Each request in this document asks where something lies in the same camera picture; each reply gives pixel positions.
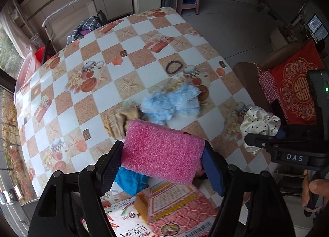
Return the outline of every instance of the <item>red cushion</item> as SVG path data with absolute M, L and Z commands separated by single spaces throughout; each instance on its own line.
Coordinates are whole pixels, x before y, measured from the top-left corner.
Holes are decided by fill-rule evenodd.
M 323 63 L 311 39 L 303 49 L 274 67 L 271 73 L 289 124 L 316 123 L 314 103 L 306 81 L 308 70 L 322 69 Z

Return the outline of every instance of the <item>human hand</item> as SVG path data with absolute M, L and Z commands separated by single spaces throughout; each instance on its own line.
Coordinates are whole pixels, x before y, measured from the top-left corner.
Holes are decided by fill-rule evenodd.
M 324 196 L 323 208 L 327 205 L 329 200 L 329 180 L 315 179 L 311 182 L 308 181 L 308 172 L 304 170 L 303 192 L 302 192 L 302 206 L 307 206 L 310 200 L 310 191 L 313 194 Z

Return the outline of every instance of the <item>metal screw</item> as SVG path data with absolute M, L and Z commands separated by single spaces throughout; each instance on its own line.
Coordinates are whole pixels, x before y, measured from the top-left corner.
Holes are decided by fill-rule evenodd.
M 59 177 L 60 174 L 61 174 L 61 171 L 60 170 L 57 170 L 57 171 L 54 172 L 53 175 L 54 175 L 54 177 Z
M 268 178 L 270 176 L 270 173 L 264 170 L 264 171 L 262 171 L 262 175 L 263 175 L 263 177 Z
M 94 165 L 89 165 L 89 166 L 87 166 L 87 171 L 89 171 L 89 172 L 94 171 L 95 168 L 96 167 Z
M 235 165 L 228 165 L 228 169 L 231 171 L 237 170 L 237 167 Z

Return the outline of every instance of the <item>plaid clothing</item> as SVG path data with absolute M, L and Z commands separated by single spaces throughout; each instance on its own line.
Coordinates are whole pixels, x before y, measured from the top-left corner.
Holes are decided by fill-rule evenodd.
M 75 40 L 83 37 L 83 34 L 80 33 L 80 31 L 82 30 L 89 30 L 89 31 L 93 31 L 97 28 L 100 28 L 101 26 L 103 26 L 101 20 L 96 17 L 96 16 L 91 16 L 85 20 L 83 20 L 78 27 L 73 30 L 70 35 L 67 37 L 67 43 L 66 45 L 68 45 L 69 43 L 74 42 Z
M 271 74 L 270 71 L 262 71 L 258 65 L 256 65 L 257 67 L 257 72 L 258 72 L 258 82 L 260 84 L 260 86 L 262 87 L 262 90 L 264 92 L 264 95 L 268 101 L 269 104 L 272 104 L 273 101 L 275 101 L 276 99 L 279 100 L 281 109 L 283 111 L 283 114 L 285 116 L 285 119 L 288 123 L 288 117 L 286 114 L 286 110 L 284 108 L 284 104 L 282 102 L 282 99 L 280 97 L 279 94 L 279 90 L 276 86 L 275 80 L 273 75 Z

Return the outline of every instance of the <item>checkered tablecloth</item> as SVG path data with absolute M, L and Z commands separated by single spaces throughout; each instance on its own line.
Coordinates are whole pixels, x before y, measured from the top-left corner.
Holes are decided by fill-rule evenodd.
M 173 60 L 184 66 L 165 71 Z M 172 72 L 177 65 L 172 65 Z M 243 149 L 240 124 L 253 102 L 215 49 L 173 9 L 135 14 L 65 47 L 16 96 L 22 150 L 41 195 L 55 170 L 81 171 L 111 149 L 104 127 L 119 108 L 140 104 L 157 87 L 175 89 L 193 78 L 202 90 L 198 116 L 175 116 L 169 127 L 208 139 L 228 163 L 272 172 L 268 153 Z

